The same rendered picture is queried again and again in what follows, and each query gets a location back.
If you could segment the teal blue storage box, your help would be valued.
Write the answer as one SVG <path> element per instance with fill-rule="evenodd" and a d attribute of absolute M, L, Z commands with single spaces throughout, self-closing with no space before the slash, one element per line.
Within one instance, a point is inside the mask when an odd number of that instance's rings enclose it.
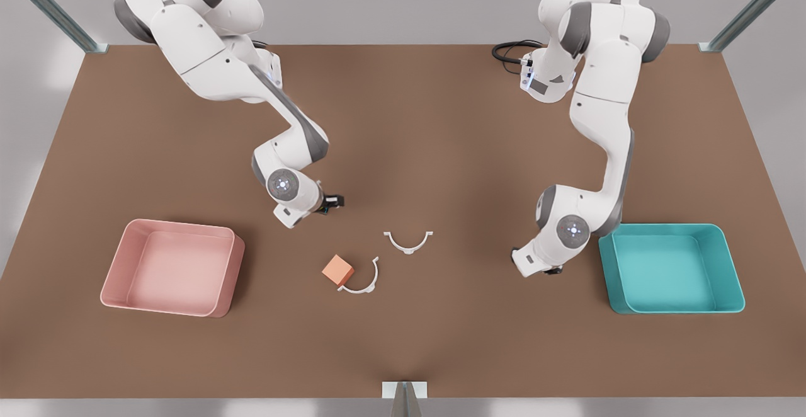
<path fill-rule="evenodd" d="M 598 244 L 617 314 L 735 314 L 746 306 L 714 224 L 622 224 Z"/>

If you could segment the pink storage box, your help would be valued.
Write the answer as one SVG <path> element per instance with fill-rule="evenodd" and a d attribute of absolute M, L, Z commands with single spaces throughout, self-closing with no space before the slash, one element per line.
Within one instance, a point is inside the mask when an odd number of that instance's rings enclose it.
<path fill-rule="evenodd" d="M 124 228 L 100 300 L 121 309 L 224 317 L 244 251 L 244 240 L 228 227 L 132 220 Z"/>

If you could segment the orange cube block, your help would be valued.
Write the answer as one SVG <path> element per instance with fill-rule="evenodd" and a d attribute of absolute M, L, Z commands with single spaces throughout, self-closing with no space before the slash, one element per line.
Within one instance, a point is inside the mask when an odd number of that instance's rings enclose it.
<path fill-rule="evenodd" d="M 354 268 L 346 260 L 335 254 L 322 269 L 322 274 L 337 287 L 342 287 L 352 277 L 354 271 Z"/>

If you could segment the silver frame post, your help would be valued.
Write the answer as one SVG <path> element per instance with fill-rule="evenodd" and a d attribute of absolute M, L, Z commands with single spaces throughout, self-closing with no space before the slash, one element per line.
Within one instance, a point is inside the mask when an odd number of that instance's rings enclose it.
<path fill-rule="evenodd" d="M 381 397 L 392 400 L 390 417 L 422 417 L 418 399 L 427 399 L 427 382 L 382 382 Z"/>
<path fill-rule="evenodd" d="M 84 53 L 104 54 L 108 44 L 98 43 L 54 0 L 30 0 L 52 23 L 60 28 Z"/>
<path fill-rule="evenodd" d="M 721 53 L 776 0 L 751 0 L 710 41 L 698 43 L 703 53 Z"/>

